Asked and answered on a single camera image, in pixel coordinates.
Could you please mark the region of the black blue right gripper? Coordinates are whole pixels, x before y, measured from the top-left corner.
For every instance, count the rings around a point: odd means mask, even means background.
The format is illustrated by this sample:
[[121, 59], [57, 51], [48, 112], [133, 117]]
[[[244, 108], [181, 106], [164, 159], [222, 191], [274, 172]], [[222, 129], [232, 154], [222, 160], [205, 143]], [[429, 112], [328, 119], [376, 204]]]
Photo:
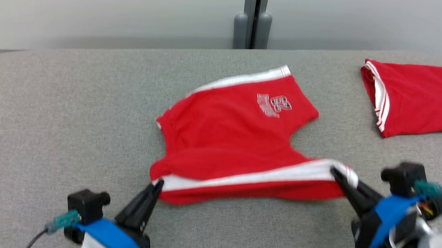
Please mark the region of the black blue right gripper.
[[442, 248], [442, 233], [429, 225], [442, 215], [442, 197], [383, 197], [347, 167], [345, 172], [335, 166], [330, 171], [357, 213], [354, 248]]

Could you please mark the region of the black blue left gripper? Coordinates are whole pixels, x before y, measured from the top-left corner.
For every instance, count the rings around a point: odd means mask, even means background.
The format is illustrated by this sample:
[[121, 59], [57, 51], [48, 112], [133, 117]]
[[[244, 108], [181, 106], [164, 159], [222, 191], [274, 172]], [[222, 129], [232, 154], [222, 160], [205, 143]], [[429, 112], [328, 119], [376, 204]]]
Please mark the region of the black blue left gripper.
[[115, 216], [114, 221], [102, 218], [88, 225], [75, 223], [64, 229], [64, 235], [80, 248], [151, 248], [151, 241], [143, 231], [163, 186], [163, 179], [150, 184]]

